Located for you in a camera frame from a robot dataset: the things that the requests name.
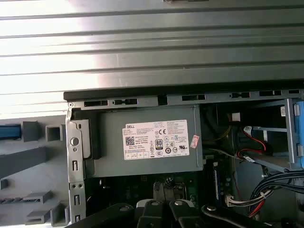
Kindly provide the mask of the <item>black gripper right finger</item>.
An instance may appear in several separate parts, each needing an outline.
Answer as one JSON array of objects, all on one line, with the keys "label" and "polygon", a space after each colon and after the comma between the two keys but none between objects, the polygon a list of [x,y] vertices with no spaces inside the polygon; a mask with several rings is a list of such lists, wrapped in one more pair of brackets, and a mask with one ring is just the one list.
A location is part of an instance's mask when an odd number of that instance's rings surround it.
[{"label": "black gripper right finger", "polygon": [[174,220],[182,228],[270,228],[269,224],[253,220],[232,210],[213,205],[201,209],[189,206],[185,200],[171,201]]}]

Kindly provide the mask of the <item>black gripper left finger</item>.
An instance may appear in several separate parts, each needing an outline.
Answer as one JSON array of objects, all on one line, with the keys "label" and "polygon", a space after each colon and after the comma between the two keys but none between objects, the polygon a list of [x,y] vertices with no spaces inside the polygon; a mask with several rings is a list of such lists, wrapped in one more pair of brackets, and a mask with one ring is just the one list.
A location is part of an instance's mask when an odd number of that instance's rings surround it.
[{"label": "black gripper left finger", "polygon": [[164,204],[144,200],[140,207],[118,203],[83,220],[84,228],[162,228]]}]

